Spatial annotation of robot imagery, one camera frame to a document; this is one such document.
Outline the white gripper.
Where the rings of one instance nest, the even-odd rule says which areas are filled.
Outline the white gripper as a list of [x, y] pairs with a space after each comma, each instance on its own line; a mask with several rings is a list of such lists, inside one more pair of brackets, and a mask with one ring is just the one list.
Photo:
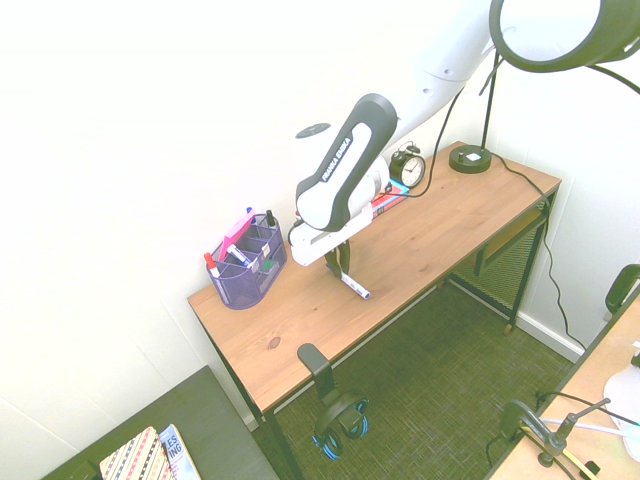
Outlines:
[[325, 255], [326, 264], [334, 276], [341, 276], [342, 272], [348, 274], [351, 264], [349, 239], [366, 228], [372, 220], [371, 203], [366, 204], [337, 232], [317, 230], [298, 218], [288, 234], [293, 259], [302, 266], [309, 266]]

